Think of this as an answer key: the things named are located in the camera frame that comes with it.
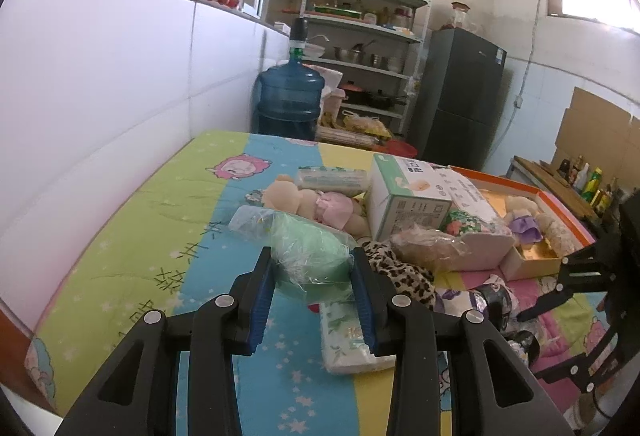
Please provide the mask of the white green tissue box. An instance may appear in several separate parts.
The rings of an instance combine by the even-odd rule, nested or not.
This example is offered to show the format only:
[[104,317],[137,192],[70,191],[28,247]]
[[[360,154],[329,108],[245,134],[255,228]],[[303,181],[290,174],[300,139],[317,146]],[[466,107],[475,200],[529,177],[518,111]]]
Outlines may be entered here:
[[376,153],[366,192],[366,212],[372,238],[388,239],[414,224],[439,228],[452,200],[430,163]]

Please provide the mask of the leopard print cloth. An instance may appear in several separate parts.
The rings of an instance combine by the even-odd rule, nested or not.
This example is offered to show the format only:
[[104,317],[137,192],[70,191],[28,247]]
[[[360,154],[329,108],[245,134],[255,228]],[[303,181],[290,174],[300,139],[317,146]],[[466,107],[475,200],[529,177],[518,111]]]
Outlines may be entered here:
[[374,241],[364,237],[358,240],[367,255],[372,271],[390,279],[399,294],[434,311],[436,306],[435,276],[426,268],[398,259],[388,241]]

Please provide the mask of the green soft item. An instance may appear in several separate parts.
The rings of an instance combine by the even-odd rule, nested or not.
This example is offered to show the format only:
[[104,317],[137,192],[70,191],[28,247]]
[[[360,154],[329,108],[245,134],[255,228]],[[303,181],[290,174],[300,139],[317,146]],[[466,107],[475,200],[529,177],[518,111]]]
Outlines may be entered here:
[[350,271],[354,238],[301,216],[242,205],[229,229],[270,248],[277,288],[306,304],[346,302],[352,298]]

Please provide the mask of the metal kitchen shelf rack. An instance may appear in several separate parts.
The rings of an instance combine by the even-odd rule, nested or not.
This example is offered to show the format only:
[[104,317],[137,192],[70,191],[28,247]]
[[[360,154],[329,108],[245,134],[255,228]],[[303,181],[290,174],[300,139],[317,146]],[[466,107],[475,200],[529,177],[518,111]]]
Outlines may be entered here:
[[401,135],[409,124],[430,0],[301,0],[311,63],[342,75],[338,114],[380,120]]

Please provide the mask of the dark grey refrigerator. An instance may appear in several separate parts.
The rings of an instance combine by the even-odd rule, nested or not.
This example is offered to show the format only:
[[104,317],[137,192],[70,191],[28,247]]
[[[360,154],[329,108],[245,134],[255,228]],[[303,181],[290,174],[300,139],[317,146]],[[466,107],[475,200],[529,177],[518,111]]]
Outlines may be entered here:
[[432,34],[419,110],[424,160],[480,170],[501,115],[506,50],[462,28]]

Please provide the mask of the brown item in plastic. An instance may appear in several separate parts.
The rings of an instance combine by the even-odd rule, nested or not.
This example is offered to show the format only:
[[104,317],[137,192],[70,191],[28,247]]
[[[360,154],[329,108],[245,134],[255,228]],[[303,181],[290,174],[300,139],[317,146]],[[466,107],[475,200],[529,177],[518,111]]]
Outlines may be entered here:
[[471,254],[468,245],[456,236],[421,225],[391,235],[390,246],[399,260],[433,273],[452,271]]

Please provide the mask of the teddy bear pink dress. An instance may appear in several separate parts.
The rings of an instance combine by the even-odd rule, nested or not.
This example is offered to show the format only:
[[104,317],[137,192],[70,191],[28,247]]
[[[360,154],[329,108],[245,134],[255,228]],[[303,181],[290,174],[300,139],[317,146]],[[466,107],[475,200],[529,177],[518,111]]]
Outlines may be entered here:
[[299,188],[292,178],[279,175],[262,192],[262,205],[344,231],[354,239],[371,236],[360,203],[335,191]]

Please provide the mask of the blue water jug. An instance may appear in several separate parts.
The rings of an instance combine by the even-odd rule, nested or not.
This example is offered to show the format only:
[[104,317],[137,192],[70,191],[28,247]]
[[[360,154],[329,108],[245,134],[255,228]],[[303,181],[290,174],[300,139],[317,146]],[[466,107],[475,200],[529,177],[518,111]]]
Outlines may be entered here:
[[254,86],[253,133],[301,141],[316,138],[322,90],[326,81],[303,64],[308,22],[296,18],[288,42],[288,61],[258,77]]

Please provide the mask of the teddy bear purple dress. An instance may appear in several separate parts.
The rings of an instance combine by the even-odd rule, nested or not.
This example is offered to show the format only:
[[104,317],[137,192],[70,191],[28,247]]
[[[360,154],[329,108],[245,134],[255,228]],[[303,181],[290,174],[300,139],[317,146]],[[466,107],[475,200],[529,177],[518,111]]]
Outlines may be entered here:
[[539,208],[535,201],[522,196],[507,196],[504,199],[506,215],[504,222],[512,231],[518,245],[534,245],[544,237],[536,222]]

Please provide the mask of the floral wet wipes pack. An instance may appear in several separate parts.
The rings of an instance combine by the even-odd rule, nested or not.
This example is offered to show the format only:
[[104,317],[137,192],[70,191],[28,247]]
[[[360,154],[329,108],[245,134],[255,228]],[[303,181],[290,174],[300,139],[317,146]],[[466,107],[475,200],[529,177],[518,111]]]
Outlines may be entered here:
[[514,247],[512,231],[470,180],[451,167],[436,173],[451,198],[451,209],[440,229],[454,237],[448,271],[492,271]]

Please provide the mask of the orange shallow cardboard box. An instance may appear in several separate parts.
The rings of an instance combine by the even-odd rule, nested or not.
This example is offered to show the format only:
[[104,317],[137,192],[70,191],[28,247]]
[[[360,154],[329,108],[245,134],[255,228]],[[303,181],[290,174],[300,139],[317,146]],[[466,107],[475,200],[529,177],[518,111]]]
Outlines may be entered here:
[[464,167],[441,167],[452,199],[442,230],[466,252],[450,271],[500,271],[506,281],[556,274],[561,259],[594,241],[550,193]]

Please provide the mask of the white floral tissue pack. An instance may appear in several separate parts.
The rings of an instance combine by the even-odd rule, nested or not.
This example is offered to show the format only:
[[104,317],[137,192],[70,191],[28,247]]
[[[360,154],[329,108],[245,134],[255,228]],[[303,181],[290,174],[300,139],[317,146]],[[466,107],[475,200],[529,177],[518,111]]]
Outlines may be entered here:
[[335,375],[370,373],[395,367],[395,357],[375,357],[364,341],[356,305],[319,305],[323,366]]

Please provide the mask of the green dish soap bottle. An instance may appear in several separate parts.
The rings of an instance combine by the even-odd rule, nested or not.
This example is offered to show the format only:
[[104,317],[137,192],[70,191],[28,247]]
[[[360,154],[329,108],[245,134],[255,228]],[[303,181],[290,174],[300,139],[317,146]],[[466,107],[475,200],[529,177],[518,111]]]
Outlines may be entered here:
[[582,189],[582,199],[584,199],[588,203],[593,201],[593,198],[600,187],[602,176],[603,171],[600,169],[600,167],[596,167],[592,172],[589,181],[586,183],[584,189]]

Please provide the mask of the red plastic basket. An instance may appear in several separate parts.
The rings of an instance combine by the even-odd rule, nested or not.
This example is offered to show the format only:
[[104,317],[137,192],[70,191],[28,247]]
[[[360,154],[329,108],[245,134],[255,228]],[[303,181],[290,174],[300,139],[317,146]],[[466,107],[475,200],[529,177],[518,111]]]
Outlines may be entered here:
[[402,158],[416,158],[418,154],[416,147],[396,138],[386,139],[382,144],[374,145],[373,150]]

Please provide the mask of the clear tube green pack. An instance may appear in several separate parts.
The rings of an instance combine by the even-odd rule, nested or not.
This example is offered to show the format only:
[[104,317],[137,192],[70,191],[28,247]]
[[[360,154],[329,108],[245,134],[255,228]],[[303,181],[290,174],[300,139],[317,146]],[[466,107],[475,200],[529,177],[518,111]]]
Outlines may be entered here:
[[346,167],[300,167],[294,182],[299,189],[356,197],[367,191],[370,178],[365,170]]

